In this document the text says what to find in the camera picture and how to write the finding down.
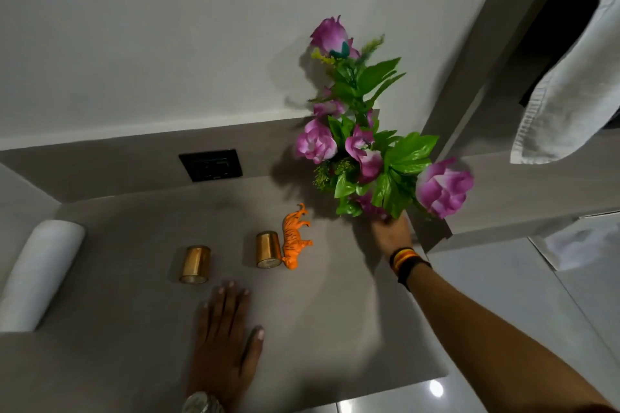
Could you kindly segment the white hanging towel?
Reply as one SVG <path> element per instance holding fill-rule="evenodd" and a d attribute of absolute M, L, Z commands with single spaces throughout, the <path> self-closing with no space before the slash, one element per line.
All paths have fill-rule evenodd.
<path fill-rule="evenodd" d="M 545 165 L 583 147 L 620 109 L 620 0 L 599 0 L 577 41 L 535 86 L 510 151 Z"/>

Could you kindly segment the red yellow striped wristband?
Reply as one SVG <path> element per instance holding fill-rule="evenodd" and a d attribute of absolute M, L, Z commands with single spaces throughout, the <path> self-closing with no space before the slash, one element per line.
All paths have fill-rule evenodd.
<path fill-rule="evenodd" d="M 420 259 L 420 256 L 411 247 L 403 247 L 393 252 L 389 259 L 389 265 L 395 275 L 399 275 L 400 268 L 409 259 Z"/>

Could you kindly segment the silver wristwatch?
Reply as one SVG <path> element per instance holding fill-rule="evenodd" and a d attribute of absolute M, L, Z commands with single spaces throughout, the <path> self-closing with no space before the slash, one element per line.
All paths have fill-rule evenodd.
<path fill-rule="evenodd" d="M 199 391 L 186 398 L 181 413 L 226 413 L 226 411 L 213 394 Z"/>

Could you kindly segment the artificial purple flower bouquet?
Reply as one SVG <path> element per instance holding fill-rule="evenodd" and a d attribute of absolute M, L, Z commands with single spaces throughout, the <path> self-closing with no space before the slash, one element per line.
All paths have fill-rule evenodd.
<path fill-rule="evenodd" d="M 323 19 L 310 35 L 311 58 L 331 85 L 310 99 L 313 118 L 296 139 L 296 156 L 314 163 L 314 186 L 337 200 L 337 214 L 397 219 L 410 206 L 444 219 L 458 212 L 474 186 L 456 160 L 433 162 L 438 136 L 381 130 L 379 97 L 405 73 L 400 58 L 369 64 L 384 36 L 354 47 L 340 17 Z"/>

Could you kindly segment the orange toy tiger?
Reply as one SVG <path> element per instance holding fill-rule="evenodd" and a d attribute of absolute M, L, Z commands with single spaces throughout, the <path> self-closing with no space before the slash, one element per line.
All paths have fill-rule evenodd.
<path fill-rule="evenodd" d="M 314 245 L 313 240 L 301 237 L 299 229 L 301 227 L 311 227 L 311 222 L 301 219 L 308 214 L 305 205 L 300 203 L 298 206 L 299 210 L 287 214 L 282 223 L 284 237 L 282 261 L 289 270 L 298 268 L 298 258 L 302 250 L 307 246 Z"/>

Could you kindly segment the person's left hand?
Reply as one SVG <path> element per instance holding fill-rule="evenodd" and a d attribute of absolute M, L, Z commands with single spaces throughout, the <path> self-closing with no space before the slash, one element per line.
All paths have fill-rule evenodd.
<path fill-rule="evenodd" d="M 226 289 L 223 284 L 214 292 L 216 331 L 209 340 L 200 340 L 200 312 L 198 315 L 195 348 L 189 373 L 187 393 L 204 391 L 213 394 L 226 411 L 241 403 L 254 377 L 244 377 L 244 352 L 253 331 L 247 331 L 247 313 L 251 302 L 248 290 L 238 289 L 234 326 L 226 331 Z"/>

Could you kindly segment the gold metal cup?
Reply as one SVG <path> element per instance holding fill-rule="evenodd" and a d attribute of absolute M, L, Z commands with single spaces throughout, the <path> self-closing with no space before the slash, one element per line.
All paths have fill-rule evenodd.
<path fill-rule="evenodd" d="M 187 247 L 179 282 L 182 284 L 204 284 L 210 278 L 212 251 L 208 246 Z"/>
<path fill-rule="evenodd" d="M 255 237 L 256 266 L 261 269 L 275 268 L 282 263 L 282 249 L 276 231 L 264 231 Z"/>

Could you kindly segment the white paper roll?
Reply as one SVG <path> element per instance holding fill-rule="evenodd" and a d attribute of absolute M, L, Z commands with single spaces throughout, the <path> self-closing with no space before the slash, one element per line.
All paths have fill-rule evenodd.
<path fill-rule="evenodd" d="M 86 233 L 64 220 L 46 220 L 33 229 L 0 297 L 0 334 L 36 331 Z"/>

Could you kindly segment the person's right forearm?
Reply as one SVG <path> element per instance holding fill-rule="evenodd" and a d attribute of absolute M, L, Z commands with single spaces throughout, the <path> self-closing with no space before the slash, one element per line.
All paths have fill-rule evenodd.
<path fill-rule="evenodd" d="M 560 357 L 433 269 L 414 269 L 408 285 L 488 413 L 620 413 Z"/>

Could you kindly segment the black wristband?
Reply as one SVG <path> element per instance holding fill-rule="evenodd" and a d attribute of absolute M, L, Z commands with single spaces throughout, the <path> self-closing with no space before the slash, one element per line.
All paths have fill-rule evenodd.
<path fill-rule="evenodd" d="M 418 267 L 433 268 L 429 262 L 414 254 L 408 255 L 398 264 L 394 264 L 394 270 L 396 270 L 399 284 L 403 285 L 409 292 L 411 292 L 411 289 L 408 285 L 408 279 L 414 269 Z"/>

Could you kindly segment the black wall socket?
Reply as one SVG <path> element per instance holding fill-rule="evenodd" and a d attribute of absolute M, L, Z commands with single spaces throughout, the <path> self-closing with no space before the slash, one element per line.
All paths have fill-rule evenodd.
<path fill-rule="evenodd" d="M 179 159 L 192 182 L 234 179 L 243 176 L 235 149 L 183 153 Z"/>

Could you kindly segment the person's right hand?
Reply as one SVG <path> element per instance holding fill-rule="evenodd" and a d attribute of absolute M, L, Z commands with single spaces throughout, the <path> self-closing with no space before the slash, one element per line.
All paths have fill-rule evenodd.
<path fill-rule="evenodd" d="M 414 247 L 409 224 L 405 212 L 402 212 L 398 218 L 372 218 L 370 220 L 376 246 L 386 260 L 390 260 L 392 254 L 404 248 Z"/>

